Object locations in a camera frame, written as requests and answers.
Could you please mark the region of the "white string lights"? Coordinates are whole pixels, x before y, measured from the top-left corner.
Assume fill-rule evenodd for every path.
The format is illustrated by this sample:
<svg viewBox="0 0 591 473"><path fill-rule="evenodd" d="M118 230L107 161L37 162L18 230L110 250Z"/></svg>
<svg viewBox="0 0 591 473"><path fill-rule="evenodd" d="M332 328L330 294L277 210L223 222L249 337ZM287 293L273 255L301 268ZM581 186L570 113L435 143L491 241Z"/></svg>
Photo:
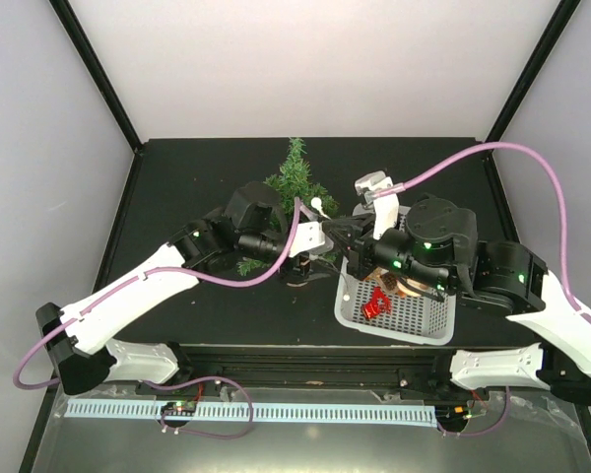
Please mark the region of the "white string lights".
<svg viewBox="0 0 591 473"><path fill-rule="evenodd" d="M314 209L313 216L315 217L316 222L319 222L321 226L326 220L350 217L341 216L331 218L323 210L322 200L320 197L314 197L311 200L311 206ZM314 267L316 269L322 270L325 273L325 277L330 277L332 274L337 274L339 276L339 280L344 283L344 289L341 292L342 302L348 302L351 299L351 295L348 292L348 281L346 278L347 273L343 274L341 272L341 268L336 266L335 262L337 260L343 261L343 259L350 259L350 252L352 251L352 247L355 245L355 240L358 238L359 236L346 236L337 234L326 235L327 249L322 254L309 254L310 258L313 260Z"/></svg>

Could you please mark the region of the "white perforated plastic basket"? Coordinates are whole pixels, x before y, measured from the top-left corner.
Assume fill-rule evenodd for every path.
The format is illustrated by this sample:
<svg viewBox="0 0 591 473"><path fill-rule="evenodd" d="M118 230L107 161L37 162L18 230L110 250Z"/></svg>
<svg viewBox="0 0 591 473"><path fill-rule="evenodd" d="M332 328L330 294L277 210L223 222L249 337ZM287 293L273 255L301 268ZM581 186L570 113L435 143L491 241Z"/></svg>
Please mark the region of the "white perforated plastic basket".
<svg viewBox="0 0 591 473"><path fill-rule="evenodd" d="M394 295L390 298L390 312L367 319L361 309L371 299L375 284L349 275L347 263L347 259L342 260L334 305L335 318L341 325L401 345L444 346L451 341L456 297L446 295L437 302L424 297Z"/></svg>

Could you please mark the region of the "small green christmas tree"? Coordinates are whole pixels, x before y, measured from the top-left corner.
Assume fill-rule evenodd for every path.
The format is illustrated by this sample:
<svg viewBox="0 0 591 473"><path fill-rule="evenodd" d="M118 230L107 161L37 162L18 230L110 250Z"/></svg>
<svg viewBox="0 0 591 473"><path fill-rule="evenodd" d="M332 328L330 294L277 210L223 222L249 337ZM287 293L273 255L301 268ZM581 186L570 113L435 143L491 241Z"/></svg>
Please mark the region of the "small green christmas tree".
<svg viewBox="0 0 591 473"><path fill-rule="evenodd" d="M311 181L310 163L306 160L305 142L302 138L289 138L287 157L281 163L279 172L269 175L264 183L274 188L281 195L282 206L287 220L293 216L294 199L298 197L300 203L312 209L311 200L319 197L322 209L331 217L337 215L339 203L328 193L327 189L319 182ZM336 269L334 262L337 252L328 250L326 253L312 260L322 265L322 268ZM243 258L237 263L237 272L240 276L247 276L254 270L267 269L270 263L259 260Z"/></svg>

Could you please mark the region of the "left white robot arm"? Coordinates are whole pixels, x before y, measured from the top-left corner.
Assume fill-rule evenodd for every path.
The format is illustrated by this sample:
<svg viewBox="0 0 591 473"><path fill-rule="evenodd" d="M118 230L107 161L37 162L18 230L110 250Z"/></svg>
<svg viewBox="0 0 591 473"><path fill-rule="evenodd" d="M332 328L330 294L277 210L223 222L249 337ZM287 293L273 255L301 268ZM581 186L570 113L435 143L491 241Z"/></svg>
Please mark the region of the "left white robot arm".
<svg viewBox="0 0 591 473"><path fill-rule="evenodd" d="M35 317L42 345L69 395L105 382L142 381L170 393L184 391L192 370L173 344L137 344L118 332L173 296L201 283L247 289L264 283L299 256L326 242L318 196L294 202L290 222L270 234L273 216L285 216L280 194L266 183L240 187L229 204L183 227L133 270L75 303L48 303Z"/></svg>

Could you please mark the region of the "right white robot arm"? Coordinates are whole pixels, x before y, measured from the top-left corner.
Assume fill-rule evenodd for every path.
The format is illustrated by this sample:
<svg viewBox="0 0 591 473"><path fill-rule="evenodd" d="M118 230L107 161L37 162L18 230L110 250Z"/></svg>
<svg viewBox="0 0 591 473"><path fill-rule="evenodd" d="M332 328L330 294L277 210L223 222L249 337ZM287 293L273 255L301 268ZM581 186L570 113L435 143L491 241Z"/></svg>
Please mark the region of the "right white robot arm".
<svg viewBox="0 0 591 473"><path fill-rule="evenodd" d="M522 348L456 351L428 372L434 394L530 387L591 406L591 309L569 299L527 247L479 240L471 210L436 197L402 208L388 196L371 211L327 220L321 229L343 257L335 314L344 326L443 346L452 339L456 310L466 308L536 334Z"/></svg>

